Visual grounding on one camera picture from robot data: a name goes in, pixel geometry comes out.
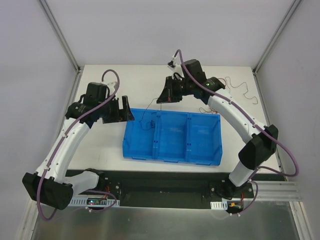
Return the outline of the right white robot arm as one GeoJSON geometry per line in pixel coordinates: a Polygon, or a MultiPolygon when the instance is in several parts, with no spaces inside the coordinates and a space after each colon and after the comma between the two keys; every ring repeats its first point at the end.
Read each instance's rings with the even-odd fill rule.
{"type": "Polygon", "coordinates": [[[237,131],[244,142],[238,153],[239,162],[228,178],[215,188],[221,198],[232,199],[243,191],[243,186],[276,151],[279,130],[255,120],[240,108],[226,86],[216,77],[208,78],[196,59],[183,65],[172,59],[168,64],[172,74],[165,79],[164,88],[157,99],[158,104],[178,103],[184,96],[192,95],[216,110],[237,131]]]}

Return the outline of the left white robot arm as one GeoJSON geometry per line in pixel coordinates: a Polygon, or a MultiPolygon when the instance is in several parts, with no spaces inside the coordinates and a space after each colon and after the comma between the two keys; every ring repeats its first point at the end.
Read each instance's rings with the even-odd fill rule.
{"type": "Polygon", "coordinates": [[[69,164],[80,142],[98,120],[104,124],[133,121],[128,97],[115,93],[117,82],[90,82],[86,93],[67,109],[63,127],[52,149],[34,173],[25,173],[22,183],[30,198],[57,210],[64,210],[75,195],[87,190],[99,195],[105,191],[106,177],[101,170],[87,168],[67,177],[69,164]]]}

